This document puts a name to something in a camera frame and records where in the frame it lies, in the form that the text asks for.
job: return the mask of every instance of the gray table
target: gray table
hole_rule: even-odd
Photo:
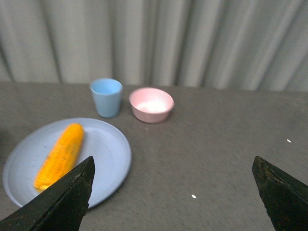
[[[104,119],[88,85],[0,83],[1,175],[31,132],[96,118],[127,137],[132,165],[120,188],[88,211],[81,231],[274,230],[251,167],[259,155],[308,184],[308,94],[163,87],[175,108],[166,122],[150,125],[131,112],[135,88],[125,86],[120,115]],[[0,219],[17,209],[1,183]]]

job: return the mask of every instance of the cup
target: cup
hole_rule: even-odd
[[[90,83],[97,113],[101,117],[112,118],[120,111],[123,86],[112,78],[100,78]]]

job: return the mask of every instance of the corn on the cob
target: corn on the cob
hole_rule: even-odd
[[[84,136],[80,124],[70,124],[46,158],[34,180],[34,188],[42,192],[73,169]]]

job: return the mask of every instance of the plate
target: plate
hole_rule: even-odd
[[[114,126],[91,118],[70,118],[45,125],[24,138],[12,151],[3,170],[3,185],[10,199],[22,207],[39,193],[34,178],[54,146],[71,123],[80,123],[85,131],[77,164],[92,155],[95,175],[89,208],[109,197],[123,182],[131,163],[126,137]]]

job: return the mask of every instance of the white curtain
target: white curtain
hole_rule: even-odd
[[[0,0],[0,81],[308,91],[307,0]]]

